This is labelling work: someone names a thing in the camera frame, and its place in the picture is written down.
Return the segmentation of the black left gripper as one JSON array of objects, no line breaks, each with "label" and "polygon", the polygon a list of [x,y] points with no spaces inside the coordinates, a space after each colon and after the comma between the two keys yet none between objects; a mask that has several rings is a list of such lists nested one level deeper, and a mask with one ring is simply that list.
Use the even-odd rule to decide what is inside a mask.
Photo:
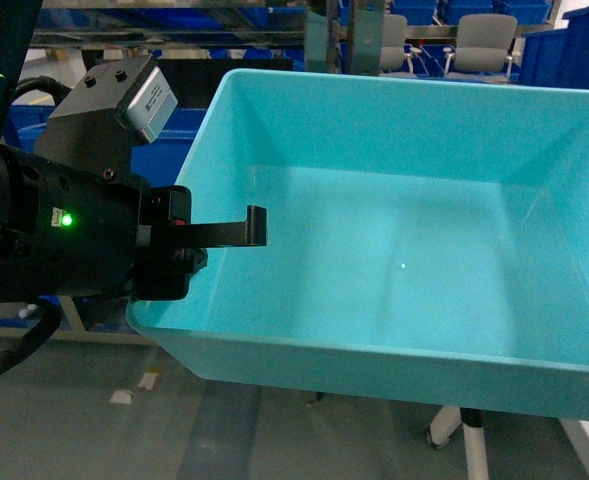
[{"label": "black left gripper", "polygon": [[[189,248],[267,245],[263,207],[248,205],[243,221],[186,225],[185,187],[152,188],[137,175],[108,182],[12,147],[0,153],[9,182],[0,214],[0,300],[125,287],[140,300],[180,300],[194,272]],[[154,229],[170,226],[182,226],[183,247],[153,246]]]}]

